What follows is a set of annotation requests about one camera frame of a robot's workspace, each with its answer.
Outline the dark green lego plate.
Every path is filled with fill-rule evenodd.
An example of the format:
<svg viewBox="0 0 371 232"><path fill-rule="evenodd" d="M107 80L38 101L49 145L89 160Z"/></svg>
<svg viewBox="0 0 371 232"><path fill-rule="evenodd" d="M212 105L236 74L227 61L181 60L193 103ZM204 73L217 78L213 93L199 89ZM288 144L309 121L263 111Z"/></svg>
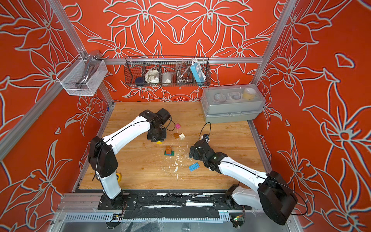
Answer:
<svg viewBox="0 0 371 232"><path fill-rule="evenodd" d="M170 153L168 153L167 151L164 151L164 155L165 156L174 156L175 155L175 152L174 151L171 151Z"/></svg>

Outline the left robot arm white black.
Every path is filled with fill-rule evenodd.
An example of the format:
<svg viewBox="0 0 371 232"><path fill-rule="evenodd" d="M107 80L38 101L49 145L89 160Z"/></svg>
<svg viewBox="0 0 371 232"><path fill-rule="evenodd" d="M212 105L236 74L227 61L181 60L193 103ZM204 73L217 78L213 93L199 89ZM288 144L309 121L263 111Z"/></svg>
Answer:
<svg viewBox="0 0 371 232"><path fill-rule="evenodd" d="M118 131L103 138L96 136L91 140L88 162L103 187L105 197L115 200L121 193L116 175L118 168L116 154L145 132L148 140L163 142L167 131L165 123L170 119L171 114L164 108L156 113L145 110Z"/></svg>

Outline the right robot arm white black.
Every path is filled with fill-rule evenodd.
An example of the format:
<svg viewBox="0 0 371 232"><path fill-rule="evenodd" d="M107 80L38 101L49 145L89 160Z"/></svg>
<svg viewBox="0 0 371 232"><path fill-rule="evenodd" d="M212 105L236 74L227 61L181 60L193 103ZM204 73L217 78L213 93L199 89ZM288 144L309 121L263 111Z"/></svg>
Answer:
<svg viewBox="0 0 371 232"><path fill-rule="evenodd" d="M298 203L295 192L282 176L271 171L260 172L233 160L227 154L215 152L207 139L201 139L190 148L189 157L200 160L210 171L231 177L249 187L231 186L226 192L231 207L249 206L263 212L278 225L285 225Z"/></svg>

